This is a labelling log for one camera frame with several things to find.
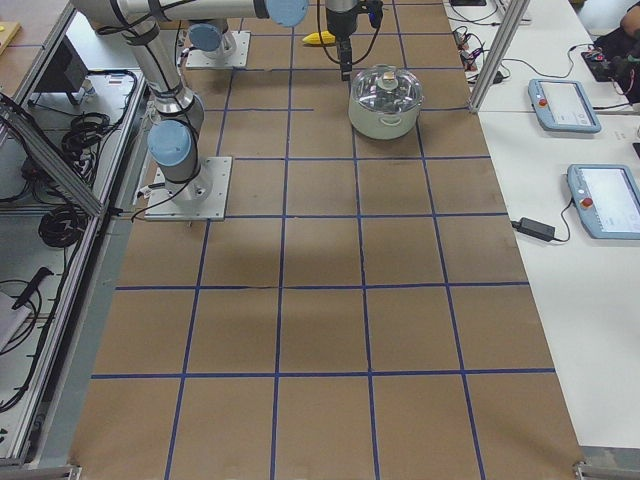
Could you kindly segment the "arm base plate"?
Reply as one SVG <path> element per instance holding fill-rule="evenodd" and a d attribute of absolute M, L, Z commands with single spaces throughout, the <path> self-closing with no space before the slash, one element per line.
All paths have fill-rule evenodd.
<path fill-rule="evenodd" d="M 189 29 L 192 47 L 185 66 L 190 70 L 244 68 L 248 60 L 249 31 L 221 33 L 209 25 L 193 25 Z"/>
<path fill-rule="evenodd" d="M 231 177 L 233 159 L 207 157 L 200 159 L 200 173 L 175 198 L 172 197 L 182 185 L 167 183 L 159 167 L 155 182 L 163 187 L 150 193 L 150 209 L 144 212 L 149 221 L 223 221 Z"/>

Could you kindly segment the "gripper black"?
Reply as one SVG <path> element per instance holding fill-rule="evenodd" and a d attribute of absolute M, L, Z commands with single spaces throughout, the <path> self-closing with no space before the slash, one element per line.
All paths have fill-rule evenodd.
<path fill-rule="evenodd" d="M 349 81 L 352 72 L 352 47 L 348 41 L 357 29 L 358 0 L 326 0 L 328 31 L 339 42 L 339 65 L 342 81 Z"/>

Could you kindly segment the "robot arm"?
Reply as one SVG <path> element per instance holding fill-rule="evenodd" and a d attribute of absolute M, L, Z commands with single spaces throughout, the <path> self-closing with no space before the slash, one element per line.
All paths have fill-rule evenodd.
<path fill-rule="evenodd" d="M 188 37 L 193 47 L 210 58 L 225 58 L 236 51 L 237 45 L 226 19 L 192 22 Z"/>
<path fill-rule="evenodd" d="M 164 48 L 159 24 L 188 21 L 196 47 L 218 52 L 231 37 L 226 31 L 230 18 L 270 19 L 294 27 L 308 9 L 306 1 L 75 1 L 73 6 L 98 25 L 98 34 L 120 34 L 129 45 L 160 116 L 149 133 L 148 150 L 169 191 L 187 203 L 206 198 L 212 186 L 197 153 L 204 106 L 182 80 L 175 55 Z"/>

